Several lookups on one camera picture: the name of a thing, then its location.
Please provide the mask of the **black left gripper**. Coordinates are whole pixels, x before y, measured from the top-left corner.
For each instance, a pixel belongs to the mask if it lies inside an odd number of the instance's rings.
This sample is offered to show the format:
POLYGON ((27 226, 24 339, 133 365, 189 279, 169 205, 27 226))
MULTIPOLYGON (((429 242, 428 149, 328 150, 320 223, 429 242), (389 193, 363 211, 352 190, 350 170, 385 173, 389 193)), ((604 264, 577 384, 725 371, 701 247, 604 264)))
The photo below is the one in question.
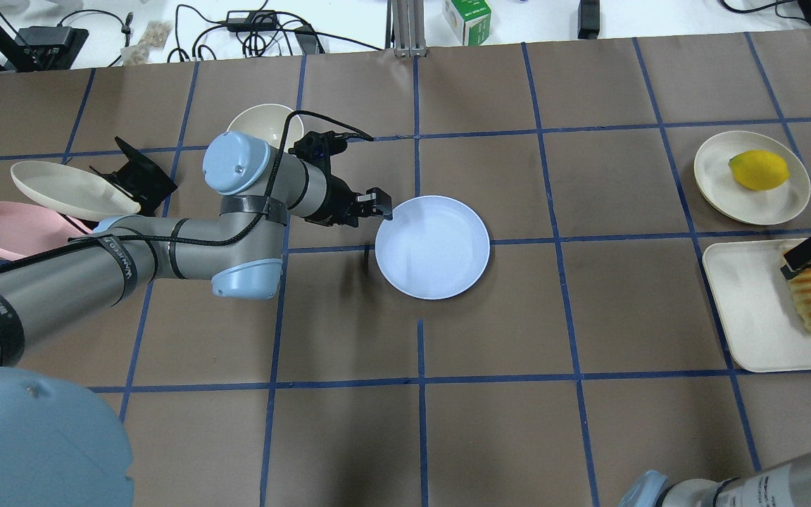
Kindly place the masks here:
MULTIPOLYGON (((322 227, 348 225, 357 227, 360 218, 394 219, 394 208, 389 193, 380 187, 371 187, 364 194, 352 192, 340 177, 326 175, 318 169, 306 171, 303 191, 303 220, 322 227)), ((373 244, 363 245, 363 268, 370 268, 373 244)))

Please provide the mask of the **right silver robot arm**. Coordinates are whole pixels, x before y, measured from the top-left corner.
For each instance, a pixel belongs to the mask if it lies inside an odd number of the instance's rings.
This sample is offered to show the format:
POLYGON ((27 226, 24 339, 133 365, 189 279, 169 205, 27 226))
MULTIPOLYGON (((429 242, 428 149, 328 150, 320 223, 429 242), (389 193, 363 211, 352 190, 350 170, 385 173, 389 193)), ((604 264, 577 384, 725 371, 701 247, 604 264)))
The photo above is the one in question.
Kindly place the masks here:
MULTIPOLYGON (((733 359, 747 371, 811 370, 811 237, 723 243, 705 252, 733 359)), ((811 452, 752 475, 670 484, 644 472, 622 506, 811 506, 811 452)))

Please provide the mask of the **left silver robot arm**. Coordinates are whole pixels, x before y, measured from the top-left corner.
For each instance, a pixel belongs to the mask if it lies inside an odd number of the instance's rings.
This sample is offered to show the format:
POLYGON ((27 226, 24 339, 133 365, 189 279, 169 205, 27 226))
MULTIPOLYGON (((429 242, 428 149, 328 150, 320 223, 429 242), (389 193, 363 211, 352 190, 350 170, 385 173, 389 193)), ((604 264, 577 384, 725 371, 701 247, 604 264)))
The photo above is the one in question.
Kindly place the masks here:
POLYGON ((203 157, 218 218, 122 215, 66 245, 0 265, 0 506, 130 506, 131 441, 99 395, 17 368, 27 349, 157 279, 209 280, 216 296, 267 301, 279 291, 292 216, 331 227, 390 219, 390 196, 352 192, 329 159, 352 127, 279 147, 228 131, 203 157))

